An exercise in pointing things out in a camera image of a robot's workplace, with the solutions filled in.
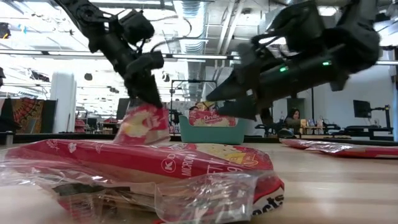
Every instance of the teal bin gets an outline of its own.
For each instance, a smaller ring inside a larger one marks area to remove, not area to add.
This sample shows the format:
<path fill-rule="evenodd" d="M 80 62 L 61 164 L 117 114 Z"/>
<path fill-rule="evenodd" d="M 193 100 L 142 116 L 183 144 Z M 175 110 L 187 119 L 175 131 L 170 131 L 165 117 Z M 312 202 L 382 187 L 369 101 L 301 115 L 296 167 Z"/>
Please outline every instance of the teal bin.
<path fill-rule="evenodd" d="M 186 116 L 180 115 L 181 140 L 184 143 L 214 143 L 234 144 L 243 143 L 247 121 L 238 119 L 235 127 L 195 127 L 189 123 Z"/>

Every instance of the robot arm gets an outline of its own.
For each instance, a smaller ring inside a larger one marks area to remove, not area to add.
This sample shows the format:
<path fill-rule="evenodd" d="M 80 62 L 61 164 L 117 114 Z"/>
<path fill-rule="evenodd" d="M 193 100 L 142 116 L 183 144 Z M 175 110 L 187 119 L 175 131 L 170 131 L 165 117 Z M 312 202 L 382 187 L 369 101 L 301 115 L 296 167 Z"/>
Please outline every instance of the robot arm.
<path fill-rule="evenodd" d="M 160 51 L 147 54 L 129 44 L 145 42 L 154 35 L 154 27 L 141 12 L 132 10 L 122 19 L 110 15 L 88 0 L 55 0 L 68 14 L 80 32 L 89 40 L 91 53 L 101 51 L 114 70 L 124 79 L 130 97 L 162 107 L 155 78 L 150 71 L 162 68 L 164 60 Z"/>
<path fill-rule="evenodd" d="M 326 29 L 314 0 L 286 7 L 266 34 L 238 46 L 241 64 L 207 100 L 237 99 L 218 112 L 255 119 L 273 101 L 311 87 L 330 83 L 333 91 L 342 90 L 349 75 L 376 64 L 380 42 L 373 29 L 377 0 L 351 0 L 342 11 L 336 27 Z M 272 41 L 259 43 L 280 37 L 297 54 L 275 58 L 267 48 Z M 253 94 L 246 96 L 248 90 Z"/>

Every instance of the wooden tabletop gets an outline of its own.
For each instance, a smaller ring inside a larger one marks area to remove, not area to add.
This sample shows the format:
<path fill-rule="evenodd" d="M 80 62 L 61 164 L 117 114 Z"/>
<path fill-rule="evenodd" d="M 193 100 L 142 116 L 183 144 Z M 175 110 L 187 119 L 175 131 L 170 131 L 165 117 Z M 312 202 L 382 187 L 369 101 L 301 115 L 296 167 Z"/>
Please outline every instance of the wooden tabletop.
<path fill-rule="evenodd" d="M 281 144 L 247 144 L 269 153 L 285 182 L 282 208 L 251 223 L 397 224 L 398 160 L 342 159 Z M 1 223 L 66 224 L 67 213 L 37 187 L 0 188 Z M 150 224 L 150 213 L 129 214 Z M 106 221 L 102 223 L 120 223 Z"/>

